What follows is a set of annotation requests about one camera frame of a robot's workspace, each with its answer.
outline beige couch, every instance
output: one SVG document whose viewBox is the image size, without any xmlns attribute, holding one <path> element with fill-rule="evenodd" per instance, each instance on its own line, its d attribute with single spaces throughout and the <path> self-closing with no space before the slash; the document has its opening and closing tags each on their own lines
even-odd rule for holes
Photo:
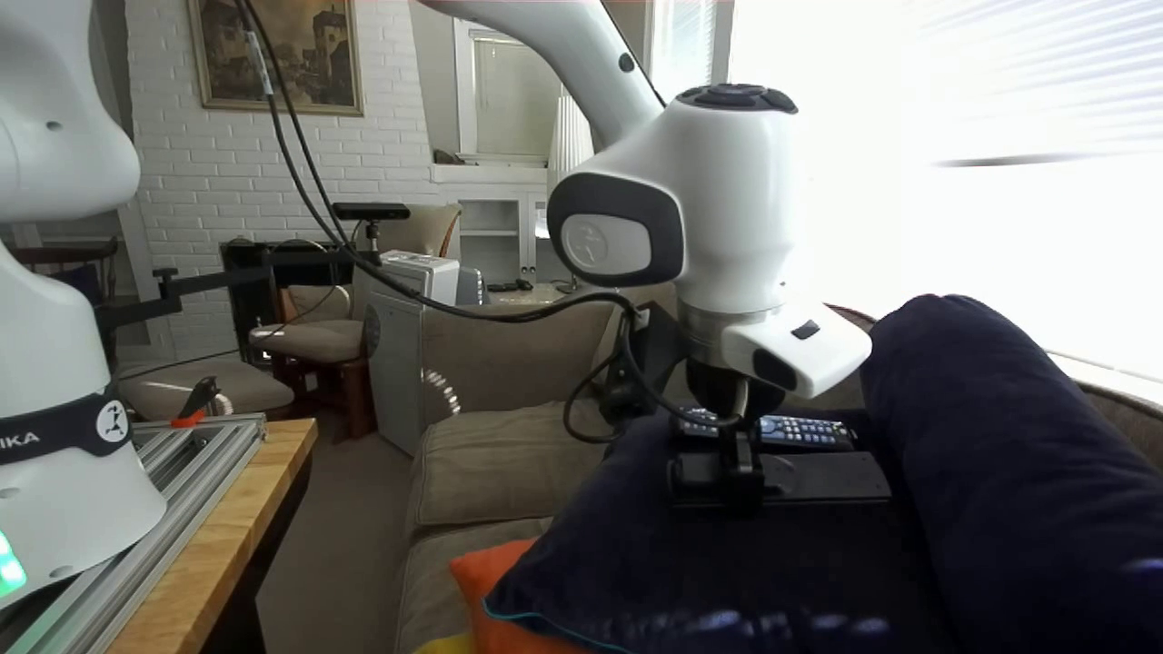
<svg viewBox="0 0 1163 654">
<path fill-rule="evenodd" d="M 410 654 L 438 635 L 467 631 L 449 559 L 542 533 L 599 463 L 605 447 L 568 436 L 563 400 L 609 356 L 616 310 L 581 305 L 508 327 L 395 305 L 392 321 L 400 343 L 383 364 L 395 368 L 400 384 L 416 384 L 422 406 L 385 424 L 422 431 L 392 619 L 392 652 Z M 1121 397 L 1091 397 L 1163 468 L 1163 417 Z M 817 406 L 862 406 L 858 382 Z M 584 431 L 605 424 L 593 400 L 581 400 L 577 417 Z"/>
</svg>

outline framed picture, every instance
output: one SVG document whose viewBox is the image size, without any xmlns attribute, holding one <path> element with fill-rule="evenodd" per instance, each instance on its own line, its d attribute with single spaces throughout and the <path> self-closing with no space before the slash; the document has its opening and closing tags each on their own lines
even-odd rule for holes
<svg viewBox="0 0 1163 654">
<path fill-rule="evenodd" d="M 359 112 L 354 0 L 255 4 L 296 112 Z M 267 110 L 237 0 L 190 0 L 193 64 L 207 110 Z"/>
</svg>

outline navy cushion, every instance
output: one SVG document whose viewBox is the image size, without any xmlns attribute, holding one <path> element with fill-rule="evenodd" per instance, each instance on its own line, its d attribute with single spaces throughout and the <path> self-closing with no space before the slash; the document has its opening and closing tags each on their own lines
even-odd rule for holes
<svg viewBox="0 0 1163 654">
<path fill-rule="evenodd" d="M 966 652 L 1163 652 L 1163 482 L 1022 327 L 912 299 L 864 400 Z"/>
<path fill-rule="evenodd" d="M 634 423 L 495 584 L 495 619 L 589 652 L 953 652 L 906 514 L 691 514 L 668 500 L 668 423 Z"/>
</svg>

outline wall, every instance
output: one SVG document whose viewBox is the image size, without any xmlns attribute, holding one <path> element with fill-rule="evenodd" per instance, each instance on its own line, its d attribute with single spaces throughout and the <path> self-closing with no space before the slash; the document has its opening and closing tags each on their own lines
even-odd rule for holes
<svg viewBox="0 0 1163 654">
<path fill-rule="evenodd" d="M 133 126 L 141 194 L 125 211 L 146 233 L 139 284 L 156 264 L 220 273 L 220 242 L 316 241 L 296 196 L 267 112 L 203 110 L 198 93 L 187 0 L 127 0 Z M 406 0 L 357 0 L 364 118 L 302 118 L 330 201 L 445 201 L 431 171 Z M 232 350 L 225 292 L 187 299 L 168 321 L 171 354 Z"/>
</svg>

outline floor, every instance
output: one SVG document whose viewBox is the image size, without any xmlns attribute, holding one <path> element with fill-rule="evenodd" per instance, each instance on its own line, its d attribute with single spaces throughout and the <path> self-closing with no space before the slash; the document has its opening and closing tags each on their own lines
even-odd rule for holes
<svg viewBox="0 0 1163 654">
<path fill-rule="evenodd" d="M 385 654 L 406 463 L 320 417 L 314 482 L 260 594 L 270 654 Z"/>
</svg>

